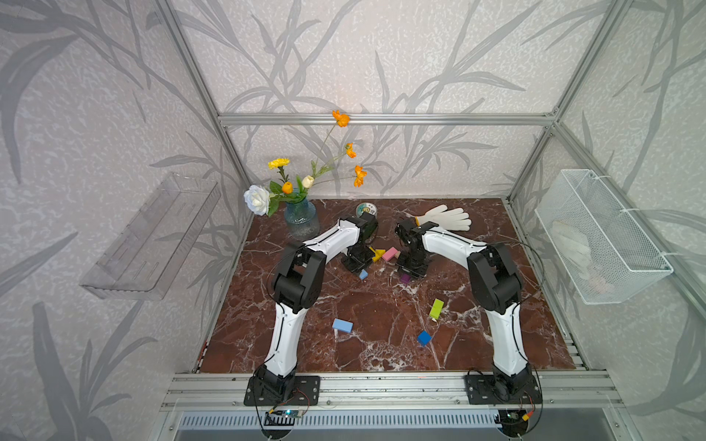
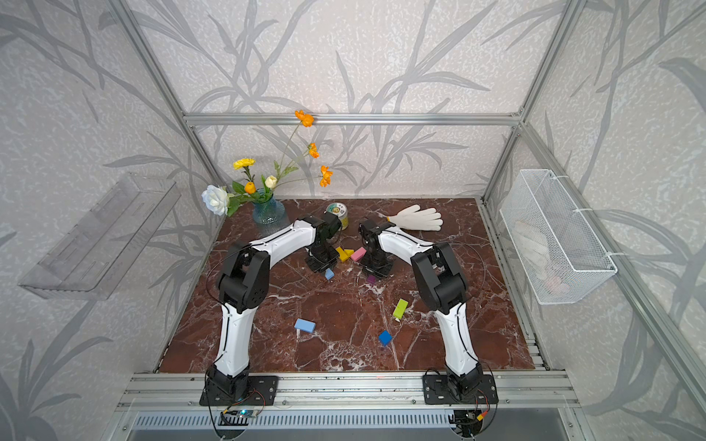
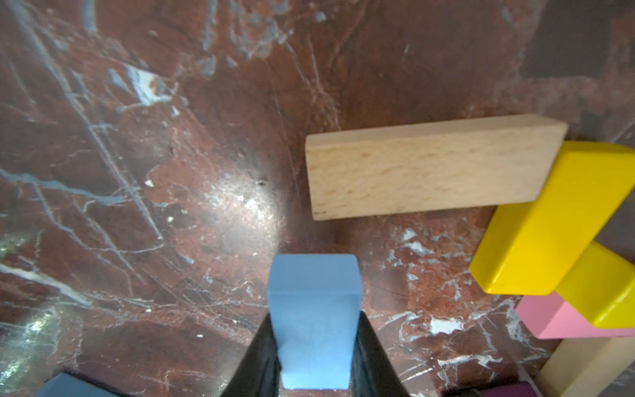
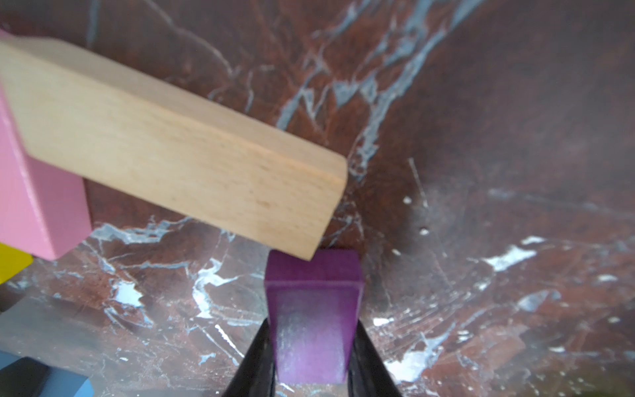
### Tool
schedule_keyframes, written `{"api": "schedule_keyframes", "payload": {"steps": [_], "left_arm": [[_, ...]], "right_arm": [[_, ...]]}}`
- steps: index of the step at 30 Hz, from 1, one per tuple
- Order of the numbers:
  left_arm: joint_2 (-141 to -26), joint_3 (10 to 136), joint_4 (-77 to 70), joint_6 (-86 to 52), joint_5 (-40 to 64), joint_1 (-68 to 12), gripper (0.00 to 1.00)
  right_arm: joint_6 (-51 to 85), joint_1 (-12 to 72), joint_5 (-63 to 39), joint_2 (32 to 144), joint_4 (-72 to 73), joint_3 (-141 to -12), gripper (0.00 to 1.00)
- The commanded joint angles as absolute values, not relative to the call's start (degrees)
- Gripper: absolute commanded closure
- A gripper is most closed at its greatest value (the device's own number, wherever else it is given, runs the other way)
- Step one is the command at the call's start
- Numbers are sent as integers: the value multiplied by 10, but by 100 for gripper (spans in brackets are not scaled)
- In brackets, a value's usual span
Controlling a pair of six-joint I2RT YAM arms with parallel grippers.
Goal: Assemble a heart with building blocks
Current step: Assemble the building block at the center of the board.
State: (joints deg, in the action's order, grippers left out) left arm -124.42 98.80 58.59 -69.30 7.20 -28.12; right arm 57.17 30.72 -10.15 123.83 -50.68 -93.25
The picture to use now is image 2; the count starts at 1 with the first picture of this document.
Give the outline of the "pink rectangular block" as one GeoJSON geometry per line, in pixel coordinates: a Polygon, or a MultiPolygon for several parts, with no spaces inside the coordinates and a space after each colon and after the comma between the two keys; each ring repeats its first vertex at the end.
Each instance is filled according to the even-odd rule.
{"type": "Polygon", "coordinates": [[[350,258],[351,258],[352,260],[356,261],[356,262],[359,262],[360,260],[362,260],[362,257],[364,257],[364,255],[366,255],[366,253],[367,253],[367,250],[366,250],[365,248],[361,247],[361,248],[357,249],[357,250],[351,255],[350,258]]]}

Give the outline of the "yellow rectangular block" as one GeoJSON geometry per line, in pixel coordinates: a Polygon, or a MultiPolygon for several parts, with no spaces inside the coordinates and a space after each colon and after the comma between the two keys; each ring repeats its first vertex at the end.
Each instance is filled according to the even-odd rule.
{"type": "Polygon", "coordinates": [[[341,247],[337,247],[336,251],[338,252],[339,259],[341,262],[345,262],[350,259],[350,255],[341,247]]]}

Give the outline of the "lime green block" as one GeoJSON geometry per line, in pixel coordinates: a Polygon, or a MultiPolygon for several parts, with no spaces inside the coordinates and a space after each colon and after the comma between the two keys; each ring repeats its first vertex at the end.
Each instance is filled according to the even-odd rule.
{"type": "Polygon", "coordinates": [[[395,309],[393,310],[393,318],[395,318],[395,321],[400,322],[403,317],[404,313],[406,312],[408,307],[408,301],[405,300],[399,300],[397,305],[395,306],[395,309]]]}

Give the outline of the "dark blue cube block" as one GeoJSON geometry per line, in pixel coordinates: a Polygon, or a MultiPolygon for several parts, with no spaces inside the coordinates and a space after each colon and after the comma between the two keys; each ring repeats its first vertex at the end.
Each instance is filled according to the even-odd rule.
{"type": "Polygon", "coordinates": [[[388,331],[383,331],[378,336],[378,339],[384,347],[387,347],[388,345],[391,344],[391,341],[393,340],[393,336],[388,331]]]}

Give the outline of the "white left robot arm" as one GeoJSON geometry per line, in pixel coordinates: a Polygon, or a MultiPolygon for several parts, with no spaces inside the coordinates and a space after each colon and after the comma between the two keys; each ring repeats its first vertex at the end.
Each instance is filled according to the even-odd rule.
{"type": "Polygon", "coordinates": [[[315,273],[333,268],[338,252],[330,241],[341,230],[341,220],[327,212],[301,217],[269,236],[229,249],[216,283],[222,329],[216,360],[207,369],[210,385],[237,399],[246,393],[249,341],[255,312],[270,289],[270,270],[301,249],[307,251],[306,264],[315,273]]]}

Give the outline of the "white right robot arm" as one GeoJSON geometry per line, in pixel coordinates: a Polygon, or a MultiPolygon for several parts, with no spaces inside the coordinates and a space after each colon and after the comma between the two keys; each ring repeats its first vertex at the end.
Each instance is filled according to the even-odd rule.
{"type": "Polygon", "coordinates": [[[405,233],[391,222],[368,218],[359,225],[366,253],[360,260],[366,274],[383,279],[393,257],[411,266],[418,293],[434,312],[445,347],[449,393],[458,402],[470,400],[484,379],[467,323],[468,280],[448,243],[431,243],[405,233]]]}

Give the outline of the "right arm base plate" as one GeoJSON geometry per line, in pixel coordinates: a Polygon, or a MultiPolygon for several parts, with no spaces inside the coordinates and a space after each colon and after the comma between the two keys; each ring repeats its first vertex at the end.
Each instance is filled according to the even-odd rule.
{"type": "Polygon", "coordinates": [[[490,374],[471,372],[463,377],[455,374],[427,373],[422,376],[425,404],[498,404],[495,378],[490,374]]]}

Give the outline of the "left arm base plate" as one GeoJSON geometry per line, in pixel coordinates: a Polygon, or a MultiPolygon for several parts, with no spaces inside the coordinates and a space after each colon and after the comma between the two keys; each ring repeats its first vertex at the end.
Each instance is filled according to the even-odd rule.
{"type": "Polygon", "coordinates": [[[228,405],[272,406],[278,390],[277,376],[240,376],[235,379],[207,376],[200,406],[228,405]]]}

